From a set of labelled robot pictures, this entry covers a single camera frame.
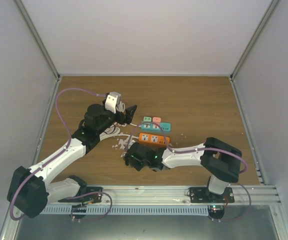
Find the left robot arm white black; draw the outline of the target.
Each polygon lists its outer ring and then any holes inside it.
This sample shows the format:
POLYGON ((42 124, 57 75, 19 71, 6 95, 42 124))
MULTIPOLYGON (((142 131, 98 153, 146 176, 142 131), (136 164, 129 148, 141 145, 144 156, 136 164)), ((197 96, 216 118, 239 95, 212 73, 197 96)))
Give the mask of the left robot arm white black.
POLYGON ((59 200, 85 200, 87 183, 79 177, 73 175, 62 181, 53 180, 70 164, 93 150, 100 142, 100 135, 114 123, 130 124, 136 109, 137 106, 133 105, 125 111, 112 112, 105 109, 104 105, 92 104, 78 129, 62 147, 29 168, 18 167, 13 173, 7 194, 11 219, 18 220, 14 215, 15 208, 29 218, 34 218, 47 205, 59 200))

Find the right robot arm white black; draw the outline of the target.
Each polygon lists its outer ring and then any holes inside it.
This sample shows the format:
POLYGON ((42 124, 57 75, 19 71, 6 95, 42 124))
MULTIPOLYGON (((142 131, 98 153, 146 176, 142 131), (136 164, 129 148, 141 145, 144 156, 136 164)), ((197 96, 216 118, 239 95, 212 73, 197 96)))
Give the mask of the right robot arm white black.
POLYGON ((239 181, 242 152, 214 137, 191 147, 152 149, 139 142, 130 145, 124 157, 126 166, 141 171, 144 167, 154 172, 178 167, 203 167, 211 173, 205 190, 207 200, 218 202, 225 188, 239 181))

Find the green plug adapter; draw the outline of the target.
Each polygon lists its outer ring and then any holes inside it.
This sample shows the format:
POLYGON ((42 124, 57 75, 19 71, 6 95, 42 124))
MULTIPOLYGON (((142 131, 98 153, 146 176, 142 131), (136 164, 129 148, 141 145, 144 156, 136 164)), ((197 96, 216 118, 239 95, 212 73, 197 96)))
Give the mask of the green plug adapter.
POLYGON ((143 117, 143 122, 145 122, 145 123, 151 123, 151 121, 152 121, 152 118, 151 118, 150 116, 144 116, 144 117, 143 117))

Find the pink plug adapter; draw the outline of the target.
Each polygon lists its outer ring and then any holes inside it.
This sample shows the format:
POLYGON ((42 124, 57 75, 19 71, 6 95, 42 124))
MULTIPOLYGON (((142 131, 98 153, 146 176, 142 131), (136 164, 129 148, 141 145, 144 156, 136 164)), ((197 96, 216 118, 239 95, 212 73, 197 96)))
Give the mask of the pink plug adapter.
POLYGON ((152 121, 155 122, 155 123, 160 123, 161 122, 161 118, 155 116, 155 117, 152 118, 152 121))

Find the teal power strip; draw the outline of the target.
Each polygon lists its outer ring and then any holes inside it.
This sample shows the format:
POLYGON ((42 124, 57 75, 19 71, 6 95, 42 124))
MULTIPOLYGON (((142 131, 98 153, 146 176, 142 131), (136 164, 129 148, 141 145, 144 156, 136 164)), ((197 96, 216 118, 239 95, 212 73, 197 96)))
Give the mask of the teal power strip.
POLYGON ((161 133, 161 129, 166 133, 170 133, 171 132, 171 124, 169 122, 159 122, 158 126, 156 126, 155 124, 141 124, 141 129, 143 131, 147 131, 147 132, 152 132, 152 133, 161 133))

